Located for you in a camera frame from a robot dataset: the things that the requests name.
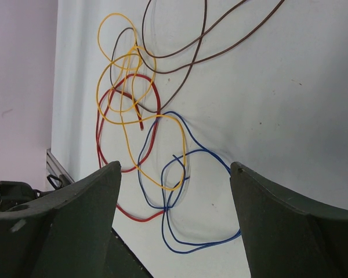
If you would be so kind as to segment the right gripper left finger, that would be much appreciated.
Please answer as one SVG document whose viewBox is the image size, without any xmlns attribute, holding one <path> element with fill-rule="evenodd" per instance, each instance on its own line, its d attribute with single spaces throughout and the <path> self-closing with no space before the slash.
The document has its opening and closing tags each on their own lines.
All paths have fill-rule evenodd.
<svg viewBox="0 0 348 278">
<path fill-rule="evenodd" d="M 0 277 L 149 277 L 113 230 L 118 161 L 65 188 L 0 212 Z"/>
</svg>

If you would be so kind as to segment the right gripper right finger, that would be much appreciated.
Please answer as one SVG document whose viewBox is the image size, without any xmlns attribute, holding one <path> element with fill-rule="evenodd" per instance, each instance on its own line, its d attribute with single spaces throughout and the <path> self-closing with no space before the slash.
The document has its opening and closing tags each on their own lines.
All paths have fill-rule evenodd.
<svg viewBox="0 0 348 278">
<path fill-rule="evenodd" d="M 230 186 L 252 277 L 348 277 L 348 210 L 238 162 Z"/>
</svg>

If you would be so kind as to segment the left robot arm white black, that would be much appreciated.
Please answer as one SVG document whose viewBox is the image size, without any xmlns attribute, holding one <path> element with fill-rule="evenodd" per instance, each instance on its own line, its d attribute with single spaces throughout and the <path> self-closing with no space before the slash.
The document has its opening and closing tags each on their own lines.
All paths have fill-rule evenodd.
<svg viewBox="0 0 348 278">
<path fill-rule="evenodd" d="M 71 184 L 64 175 L 58 177 L 49 174 L 46 179 L 52 186 L 52 191 L 34 189 L 26 182 L 0 181 L 0 212 L 25 210 L 28 208 L 26 203 L 40 199 Z"/>
</svg>

